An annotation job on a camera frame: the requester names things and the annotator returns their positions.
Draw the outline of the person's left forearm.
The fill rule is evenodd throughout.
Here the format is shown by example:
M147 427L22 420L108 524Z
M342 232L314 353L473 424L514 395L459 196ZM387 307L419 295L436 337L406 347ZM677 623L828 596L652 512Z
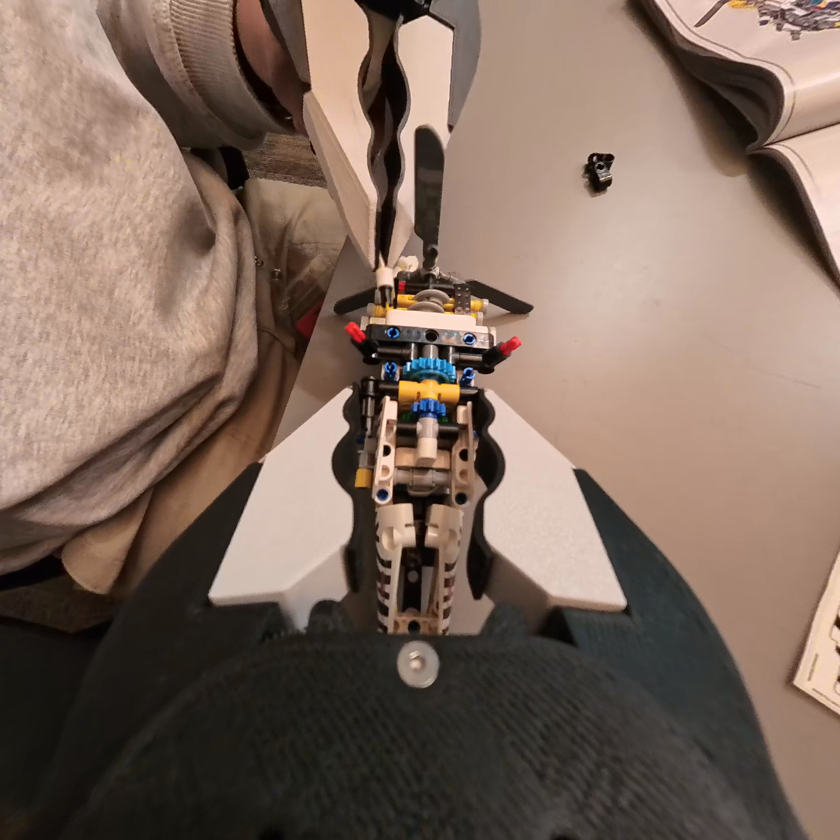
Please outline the person's left forearm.
M243 402L245 210L195 150L291 116L237 2L2 2L2 573L118 515Z

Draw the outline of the open lego instruction booklet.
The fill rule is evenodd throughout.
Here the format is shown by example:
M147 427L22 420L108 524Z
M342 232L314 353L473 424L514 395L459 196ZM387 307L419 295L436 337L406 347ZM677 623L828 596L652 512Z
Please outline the open lego instruction booklet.
M689 72L751 126L750 153L791 176L839 277L839 2L645 1Z

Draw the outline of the person's left hand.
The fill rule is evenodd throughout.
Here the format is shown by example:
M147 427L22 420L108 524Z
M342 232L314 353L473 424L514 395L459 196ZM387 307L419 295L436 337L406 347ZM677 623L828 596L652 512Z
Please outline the person's left hand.
M257 77L267 85L295 130L308 136L303 120L303 86L281 39L274 34L259 1L237 1L235 23L240 45Z

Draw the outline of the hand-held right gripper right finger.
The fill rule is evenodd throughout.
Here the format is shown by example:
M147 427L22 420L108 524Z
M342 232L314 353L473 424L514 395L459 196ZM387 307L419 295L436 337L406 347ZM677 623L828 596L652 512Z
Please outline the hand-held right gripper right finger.
M531 627L556 607L625 610L627 598L581 488L582 473L495 392L481 393L474 418L472 599L517 607Z

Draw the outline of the lego plane model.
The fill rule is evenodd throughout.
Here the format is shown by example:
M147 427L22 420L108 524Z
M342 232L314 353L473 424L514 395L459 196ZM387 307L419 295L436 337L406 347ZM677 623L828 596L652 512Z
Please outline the lego plane model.
M374 507L377 625L384 634L445 635L453 610L465 512L476 490L474 406L488 375L521 346L499 341L488 308L532 304L441 270L438 248L403 256L395 294L340 301L366 315L345 328L377 372L358 384L354 490Z

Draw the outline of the zebra striped sticker sheet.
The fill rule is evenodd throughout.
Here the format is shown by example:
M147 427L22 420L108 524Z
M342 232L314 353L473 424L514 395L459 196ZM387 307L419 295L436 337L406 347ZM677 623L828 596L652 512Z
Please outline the zebra striped sticker sheet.
M839 714L839 557L815 609L793 687Z

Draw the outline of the brown striped fabric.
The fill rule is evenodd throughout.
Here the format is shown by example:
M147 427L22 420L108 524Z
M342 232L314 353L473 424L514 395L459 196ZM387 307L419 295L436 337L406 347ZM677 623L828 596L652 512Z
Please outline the brown striped fabric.
M243 155L250 176L327 188L319 160L306 136L269 133L259 147Z

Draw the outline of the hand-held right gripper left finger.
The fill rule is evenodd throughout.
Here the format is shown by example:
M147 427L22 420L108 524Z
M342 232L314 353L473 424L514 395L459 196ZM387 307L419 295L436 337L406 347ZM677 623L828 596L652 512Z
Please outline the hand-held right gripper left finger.
M343 553L353 527L350 495L332 456L350 429L344 388L260 462L234 535L209 588L215 606L275 603L303 631L321 601L349 592Z

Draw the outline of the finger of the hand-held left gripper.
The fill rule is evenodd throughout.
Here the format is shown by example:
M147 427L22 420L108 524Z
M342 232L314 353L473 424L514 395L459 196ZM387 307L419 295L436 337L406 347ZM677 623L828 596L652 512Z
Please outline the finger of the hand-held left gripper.
M350 238L375 270L380 192L370 109L395 23L354 1L303 1L301 9L310 80L304 123Z
M431 17L395 22L395 133L381 218L383 260L393 268L415 234L437 253L446 148L480 57L477 1L455 2L455 27Z

